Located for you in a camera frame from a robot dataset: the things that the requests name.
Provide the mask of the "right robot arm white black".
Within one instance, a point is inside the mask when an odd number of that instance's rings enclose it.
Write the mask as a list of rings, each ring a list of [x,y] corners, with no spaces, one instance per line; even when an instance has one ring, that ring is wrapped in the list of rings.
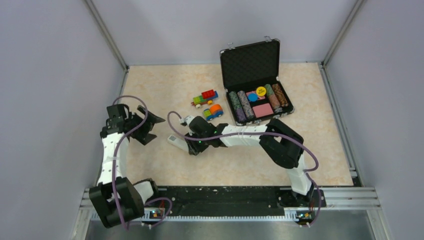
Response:
[[[307,206],[314,198],[310,189],[312,182],[306,177],[304,149],[291,140],[302,144],[303,137],[273,118],[266,125],[236,126],[228,123],[213,125],[200,116],[187,116],[180,121],[189,131],[186,137],[196,138],[196,141],[186,140],[191,155],[198,155],[208,146],[219,147],[261,147],[261,154],[266,153],[278,166],[286,169],[289,176],[293,200],[299,206]]]

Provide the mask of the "white remote control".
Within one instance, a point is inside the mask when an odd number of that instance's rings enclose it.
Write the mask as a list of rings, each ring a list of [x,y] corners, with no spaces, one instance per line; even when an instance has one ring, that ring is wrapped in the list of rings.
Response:
[[[187,144],[187,142],[185,140],[182,140],[174,135],[170,135],[167,138],[167,142],[181,150],[183,150],[184,152],[189,152],[189,146]]]

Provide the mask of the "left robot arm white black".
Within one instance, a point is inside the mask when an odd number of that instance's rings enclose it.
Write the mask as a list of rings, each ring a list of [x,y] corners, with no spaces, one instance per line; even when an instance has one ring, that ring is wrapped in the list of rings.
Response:
[[[131,183],[127,178],[127,151],[130,140],[147,145],[156,138],[151,134],[155,124],[165,120],[139,105],[144,117],[132,113],[126,104],[106,108],[108,119],[100,132],[103,157],[100,174],[94,187],[89,189],[89,199],[107,229],[123,224],[144,214],[145,205],[154,207],[160,202],[160,193],[151,179]]]

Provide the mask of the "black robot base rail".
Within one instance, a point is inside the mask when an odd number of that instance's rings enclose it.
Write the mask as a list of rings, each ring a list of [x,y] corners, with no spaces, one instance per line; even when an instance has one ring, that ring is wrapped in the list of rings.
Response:
[[[197,217],[219,219],[257,219],[284,217],[290,208],[301,208],[296,219],[312,222],[326,206],[323,191],[311,186],[306,194],[279,186],[153,186],[150,197],[142,197],[130,185],[120,193],[120,202],[141,213],[144,205],[168,201],[164,219]]]

